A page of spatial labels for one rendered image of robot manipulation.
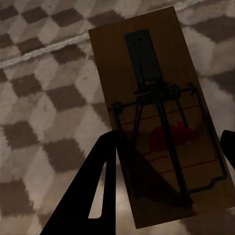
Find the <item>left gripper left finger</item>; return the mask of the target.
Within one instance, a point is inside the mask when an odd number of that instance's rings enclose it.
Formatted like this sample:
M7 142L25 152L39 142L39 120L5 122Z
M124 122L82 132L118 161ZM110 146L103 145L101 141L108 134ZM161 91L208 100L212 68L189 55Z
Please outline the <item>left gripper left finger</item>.
M116 235L116 131L97 140L40 235ZM88 218L106 163L100 218Z

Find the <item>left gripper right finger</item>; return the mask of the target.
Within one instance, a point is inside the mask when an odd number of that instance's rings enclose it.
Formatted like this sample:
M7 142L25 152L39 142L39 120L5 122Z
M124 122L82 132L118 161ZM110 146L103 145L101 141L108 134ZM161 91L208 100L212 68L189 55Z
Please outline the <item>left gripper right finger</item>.
M220 139L223 154L235 170L235 132L224 130Z

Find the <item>mousetrap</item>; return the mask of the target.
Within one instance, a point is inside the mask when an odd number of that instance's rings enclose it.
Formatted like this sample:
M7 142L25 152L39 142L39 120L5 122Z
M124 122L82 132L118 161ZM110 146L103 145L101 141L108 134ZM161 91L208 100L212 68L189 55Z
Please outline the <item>mousetrap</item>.
M88 32L136 229L234 208L174 6Z

